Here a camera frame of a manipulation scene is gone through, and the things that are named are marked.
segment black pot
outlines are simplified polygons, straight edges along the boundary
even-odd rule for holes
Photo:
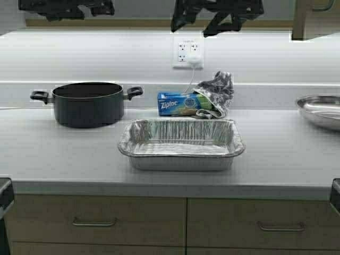
[[[31,99],[54,104],[56,120],[71,128],[97,128],[111,125],[124,115],[124,100],[143,94],[134,87],[123,94],[120,85],[106,82],[86,82],[56,88],[52,97],[44,91],[34,91]]]

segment kitchen counter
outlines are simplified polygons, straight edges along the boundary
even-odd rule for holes
[[[51,109],[0,110],[0,177],[17,194],[328,200],[340,177],[340,133],[295,110],[233,110],[246,144],[224,172],[152,172],[130,166],[117,143],[129,121],[158,118],[127,109],[118,123],[77,130]]]

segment cabinet drawer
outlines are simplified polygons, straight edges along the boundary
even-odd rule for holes
[[[189,248],[187,255],[339,255],[340,251]]]
[[[295,1],[294,40],[313,39],[340,31],[340,3],[337,0]]]
[[[19,195],[11,242],[184,246],[185,199]]]
[[[13,243],[12,255],[184,255],[184,248]]]
[[[189,199],[187,231],[190,247],[340,250],[328,202]]]

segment ziploc box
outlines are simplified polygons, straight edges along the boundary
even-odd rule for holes
[[[211,110],[213,105],[201,94],[158,93],[160,116],[195,115],[197,110]]]

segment black object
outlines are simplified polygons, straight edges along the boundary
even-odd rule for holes
[[[264,14],[262,0],[176,0],[172,32],[186,24],[194,24],[202,9],[217,13],[204,30],[204,37],[225,31],[240,31],[245,21],[254,20]],[[229,15],[231,22],[221,23]]]
[[[331,188],[330,204],[340,214],[340,179],[335,179]]]
[[[19,0],[20,10],[38,13],[48,21],[83,20],[84,13],[79,5],[90,8],[93,16],[115,14],[111,0]]]
[[[13,184],[9,178],[0,178],[0,254],[10,255],[4,215],[14,204]]]
[[[0,254],[10,255],[10,247],[6,234],[5,220],[0,220]]]
[[[71,128],[97,128],[110,125],[124,115],[124,100],[143,94],[134,87],[123,95],[120,85],[106,82],[75,83],[56,88],[52,98],[44,91],[34,91],[31,99],[54,104],[56,120]]]

